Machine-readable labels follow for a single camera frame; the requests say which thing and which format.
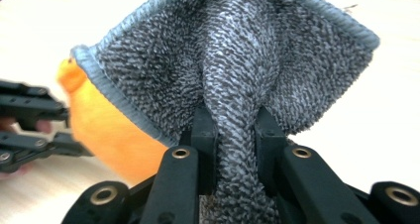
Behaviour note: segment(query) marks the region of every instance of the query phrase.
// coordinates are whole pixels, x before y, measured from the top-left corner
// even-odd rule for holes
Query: orange object
[[[140,130],[111,104],[75,59],[61,63],[57,79],[69,98],[75,140],[131,184],[158,171],[167,147]]]

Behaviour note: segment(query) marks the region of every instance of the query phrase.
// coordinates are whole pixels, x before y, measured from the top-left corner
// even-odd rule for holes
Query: gray towel
[[[357,79],[378,37],[323,0],[150,0],[93,47],[72,50],[97,88],[168,147],[204,102],[220,134],[204,223],[276,223],[253,126],[265,106],[285,134],[312,126]]]

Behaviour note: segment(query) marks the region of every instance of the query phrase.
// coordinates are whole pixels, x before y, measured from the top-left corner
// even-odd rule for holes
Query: table surface
[[[55,74],[69,49],[98,42],[145,1],[0,1],[0,78],[47,86],[65,101]],[[349,14],[381,45],[324,117],[291,138],[363,191],[383,180],[420,190],[420,0],[327,1],[354,6]],[[95,158],[35,161],[29,173],[0,180],[0,223],[59,223],[78,195],[102,180],[124,181]]]

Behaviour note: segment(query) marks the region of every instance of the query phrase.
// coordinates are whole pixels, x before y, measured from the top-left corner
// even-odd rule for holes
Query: black metal bracket
[[[64,121],[68,112],[44,87],[0,81],[0,117],[16,118],[20,127],[36,131],[39,120]],[[52,141],[44,138],[0,131],[0,172],[16,171],[21,165],[51,155],[92,156],[70,134],[56,133]]]
[[[156,176],[131,189],[108,181],[90,187],[63,223],[198,223],[198,196],[212,194],[217,181],[215,131],[199,106],[192,130],[165,152]],[[314,150],[289,145],[264,108],[255,131],[259,178],[281,223],[420,223],[418,191],[379,182],[366,194],[346,185]]]

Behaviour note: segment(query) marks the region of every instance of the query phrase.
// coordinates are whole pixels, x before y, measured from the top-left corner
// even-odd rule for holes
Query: pinched fabric
[[[93,47],[72,50],[140,129],[176,146],[204,102],[218,184],[203,223],[276,223],[258,180],[253,126],[265,106],[286,134],[312,126],[357,79],[377,36],[323,0],[150,0]]]

